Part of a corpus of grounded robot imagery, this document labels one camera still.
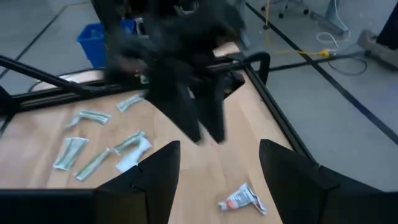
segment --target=black cable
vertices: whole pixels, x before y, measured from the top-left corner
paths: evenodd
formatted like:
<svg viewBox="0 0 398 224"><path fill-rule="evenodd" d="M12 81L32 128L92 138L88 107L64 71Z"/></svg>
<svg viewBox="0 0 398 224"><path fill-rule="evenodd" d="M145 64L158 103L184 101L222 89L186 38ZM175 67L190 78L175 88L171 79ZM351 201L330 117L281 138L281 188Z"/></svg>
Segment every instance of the black cable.
<svg viewBox="0 0 398 224"><path fill-rule="evenodd" d="M350 72L342 71L342 70L339 69L339 68L336 68L335 66L333 66L333 65L330 63L331 61L328 61L328 65L329 65L332 69L336 70L337 72L340 72L340 73L343 74L343 75L350 75L350 76L362 75L362 74L368 69L368 63L367 63L365 60L362 60L362 59L359 59L359 58L354 58L354 57L350 57L350 58L353 59L353 60L357 60L357 61L361 62L361 63L364 65L363 69L362 69L361 71L359 71L359 72L350 73Z"/></svg>
<svg viewBox="0 0 398 224"><path fill-rule="evenodd" d="M83 70L78 70L78 71L74 71L74 72L67 72L67 73L63 73L63 74L59 74L57 75L58 77L61 77L63 75L78 75L82 72L89 72L89 71L103 71L103 69L101 68L88 68L88 69L83 69ZM28 93L30 93L38 84L43 83L43 81L39 81L36 82L35 84L33 84L29 89L28 89Z"/></svg>

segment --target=blue recycling bin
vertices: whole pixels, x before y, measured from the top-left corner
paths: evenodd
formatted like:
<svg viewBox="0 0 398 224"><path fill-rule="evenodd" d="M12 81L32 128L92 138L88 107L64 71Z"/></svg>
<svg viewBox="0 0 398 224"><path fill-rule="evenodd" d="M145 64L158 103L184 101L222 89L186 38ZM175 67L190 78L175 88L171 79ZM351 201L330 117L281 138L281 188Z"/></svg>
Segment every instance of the blue recycling bin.
<svg viewBox="0 0 398 224"><path fill-rule="evenodd" d="M122 20L120 25L125 32L133 34L135 31L134 20ZM105 34L101 23L88 24L77 37L77 41L85 51L86 57L94 68L105 66L106 47Z"/></svg>

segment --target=wooden tabletop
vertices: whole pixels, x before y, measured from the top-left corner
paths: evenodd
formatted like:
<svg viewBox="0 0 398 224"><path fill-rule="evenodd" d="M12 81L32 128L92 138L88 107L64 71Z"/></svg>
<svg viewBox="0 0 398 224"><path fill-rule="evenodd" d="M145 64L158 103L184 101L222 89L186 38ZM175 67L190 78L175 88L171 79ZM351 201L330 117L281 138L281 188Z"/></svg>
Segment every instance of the wooden tabletop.
<svg viewBox="0 0 398 224"><path fill-rule="evenodd" d="M143 130L153 145L141 160L170 141L181 142L180 177L169 223L282 223L262 174L259 160L261 139L290 148L282 131L261 101L251 81L224 101L226 141L217 144L205 133L201 145L192 143L164 114L143 101L125 113L116 103L136 92L19 113L0 139L0 188L56 189L95 188L120 174L115 168L121 157L109 156L84 182L72 175L105 147ZM82 109L112 115L105 125L82 121L65 131L65 125ZM71 171L52 167L65 137L88 138ZM253 206L221 212L217 203L247 182L268 209L262 216Z"/></svg>

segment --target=concrete floor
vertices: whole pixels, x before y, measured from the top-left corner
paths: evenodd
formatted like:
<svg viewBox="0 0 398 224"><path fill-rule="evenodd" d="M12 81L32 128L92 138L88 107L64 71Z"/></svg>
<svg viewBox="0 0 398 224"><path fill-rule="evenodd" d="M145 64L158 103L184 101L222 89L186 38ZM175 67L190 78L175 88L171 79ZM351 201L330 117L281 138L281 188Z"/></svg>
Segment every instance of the concrete floor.
<svg viewBox="0 0 398 224"><path fill-rule="evenodd" d="M98 22L98 18L90 4L79 4L81 2L84 0L1 1L0 54L18 58L21 62L52 74L90 68L91 64L76 37L85 25ZM265 3L248 0L257 10L260 2ZM322 12L328 1L308 0L307 4L311 10ZM338 53L348 54L360 50L353 44L362 29L380 32L395 4L396 0L383 1L382 4L372 0L342 1L339 15L350 28L351 38L338 42ZM285 17L279 19L277 15L282 5L272 4L270 21L296 45L306 51L334 47L316 40L318 32L327 30L304 16L303 7L293 4L285 12ZM24 52L57 14L59 16L35 44ZM252 43L252 47L244 51L245 54L265 50L271 54L272 67L305 61L296 53L278 54L277 51L280 50L292 50L291 46L272 30L268 31L272 43L269 45L262 29L264 23L248 8L244 19ZM321 63L320 66L363 106L398 133L398 118L395 116L398 112L395 97L398 93L397 73L382 68L370 59L365 60L368 69L358 76L342 75L327 63ZM362 66L352 59L336 60L332 64L347 72L358 71ZM7 72L0 79L0 85L11 94L26 92L34 82L16 72ZM398 170L397 144L312 66L270 72L267 88L317 162L378 189L398 190L398 176L394 172Z"/></svg>

